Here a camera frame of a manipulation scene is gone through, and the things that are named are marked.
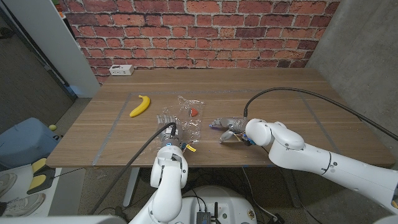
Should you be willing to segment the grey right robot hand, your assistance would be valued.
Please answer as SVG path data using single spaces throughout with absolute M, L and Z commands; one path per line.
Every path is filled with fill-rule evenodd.
M 220 136 L 219 143 L 229 140 L 235 134 L 242 134 L 246 130 L 248 119 L 238 117 L 224 117 L 215 119 L 209 127 L 224 128 L 226 131 Z

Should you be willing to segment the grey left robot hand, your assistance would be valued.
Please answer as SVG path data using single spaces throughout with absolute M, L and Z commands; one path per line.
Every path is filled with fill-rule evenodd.
M 169 123 L 175 123 L 176 125 L 175 133 L 172 134 L 174 126 L 168 126 L 166 129 L 164 129 L 158 135 L 161 147 L 164 146 L 180 147 L 183 135 L 181 122 L 175 116 L 172 115 L 166 115 L 166 114 L 157 115 L 157 124 L 159 129 L 161 129 L 162 127 L 164 127 L 166 124 Z

